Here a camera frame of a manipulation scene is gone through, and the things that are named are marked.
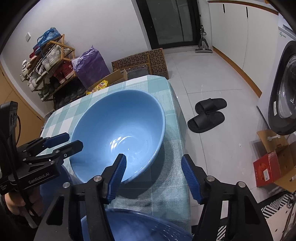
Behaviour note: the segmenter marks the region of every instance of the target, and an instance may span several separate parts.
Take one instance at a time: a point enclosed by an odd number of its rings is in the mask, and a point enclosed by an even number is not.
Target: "blue gripper pad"
[[[106,199],[111,202],[116,197],[116,193],[118,191],[118,188],[120,186],[122,177],[124,175],[124,172],[126,170],[126,156],[122,155],[114,173],[113,176],[110,179],[110,182],[108,183],[108,193],[106,196]]]
[[[62,134],[59,134],[59,135],[56,135],[56,136],[53,136],[53,137],[47,139],[44,142],[44,147],[45,148],[53,148],[57,145],[67,142],[69,139],[70,139],[69,134],[65,132],[65,133],[62,133]]]
[[[184,155],[181,159],[181,168],[184,173],[186,182],[189,186],[190,192],[192,194],[193,199],[195,199],[199,204],[202,203],[203,197],[200,192],[200,183],[195,176],[189,161],[192,162],[191,164],[194,165],[193,161],[188,160],[190,158],[189,155]]]

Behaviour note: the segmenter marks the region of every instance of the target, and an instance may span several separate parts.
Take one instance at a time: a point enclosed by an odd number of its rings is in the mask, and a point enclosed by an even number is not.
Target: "black cable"
[[[17,115],[17,120],[18,120],[18,122],[19,122],[19,136],[17,137],[17,144],[18,144],[18,141],[19,141],[19,139],[20,139],[20,117]]]
[[[20,192],[23,200],[26,203],[25,207],[27,209],[29,209],[35,217],[38,217],[37,213],[32,208],[32,203],[30,202],[28,196],[26,195],[26,193],[24,192],[24,190],[21,188],[20,181],[19,181],[19,178],[18,178],[18,175],[17,175],[17,171],[16,171],[16,168],[15,168],[15,163],[13,162],[13,158],[11,156],[11,151],[9,149],[7,140],[6,140],[6,138],[5,138],[5,136],[4,136],[4,134],[3,134],[3,132],[2,132],[1,129],[0,129],[0,140],[1,140],[2,144],[3,144],[4,150],[6,152],[6,156],[9,159],[9,165],[10,165],[10,168],[11,168],[11,171],[12,171],[12,174],[13,174],[13,177],[15,179],[15,182],[16,182],[16,185],[17,185],[17,189]]]

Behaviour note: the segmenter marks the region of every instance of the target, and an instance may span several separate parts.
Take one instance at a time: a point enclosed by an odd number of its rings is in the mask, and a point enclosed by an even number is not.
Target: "metal rivet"
[[[63,184],[63,188],[68,188],[70,186],[70,183],[69,182],[66,182]]]
[[[207,176],[207,180],[209,182],[213,182],[213,181],[215,181],[215,178],[213,176]]]
[[[101,177],[101,176],[95,176],[95,177],[94,177],[94,181],[95,181],[95,182],[98,182],[98,181],[100,181],[100,180],[102,180],[102,177]]]
[[[241,188],[244,188],[244,187],[246,186],[246,184],[245,184],[244,182],[239,182],[239,186],[240,186]]]

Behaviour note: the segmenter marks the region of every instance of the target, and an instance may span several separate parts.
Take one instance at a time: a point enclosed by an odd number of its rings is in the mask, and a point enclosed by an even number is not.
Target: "tablecloth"
[[[166,128],[153,164],[138,178],[122,185],[108,208],[144,212],[190,231],[189,189],[181,169],[187,125],[173,88],[164,77],[143,76],[80,98],[55,111],[47,120],[41,136],[51,137],[64,132],[71,136],[77,122],[92,104],[123,89],[143,90],[156,97],[165,112]],[[41,154],[51,153],[56,148],[47,149]],[[63,165],[70,174],[75,175],[69,158],[65,159]]]

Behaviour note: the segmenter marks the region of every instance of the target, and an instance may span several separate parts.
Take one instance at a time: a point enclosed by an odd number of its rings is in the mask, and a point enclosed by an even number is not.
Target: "wooden countertop edge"
[[[209,3],[214,3],[214,2],[220,2],[220,3],[235,3],[235,4],[241,4],[241,5],[247,5],[247,6],[251,6],[251,7],[256,7],[256,8],[260,8],[263,9],[265,11],[271,12],[273,14],[278,15],[278,11],[271,9],[269,7],[265,7],[259,4],[255,4],[255,3],[250,3],[250,2],[243,2],[243,1],[232,1],[232,0],[211,0],[208,1]]]
[[[252,88],[252,90],[255,92],[255,94],[260,97],[262,92],[258,88],[258,86],[253,82],[253,80],[236,64],[234,63],[230,58],[228,58],[225,54],[223,54],[220,50],[215,48],[213,46],[213,50],[220,55],[227,63],[229,63],[239,74],[243,79],[248,83],[248,85]]]
[[[28,102],[26,102],[26,100],[22,97],[22,95],[18,92],[18,90],[15,88],[15,86],[12,84],[12,82],[10,81],[10,79],[8,78],[6,72],[4,71],[4,68],[2,66],[2,64],[0,63],[0,69],[2,71],[2,73],[4,74],[7,82],[9,83],[9,85],[11,86],[11,88],[14,90],[14,92],[18,95],[18,97],[24,102],[24,104],[41,120],[44,121],[44,118],[38,114],[37,111],[35,111]]]

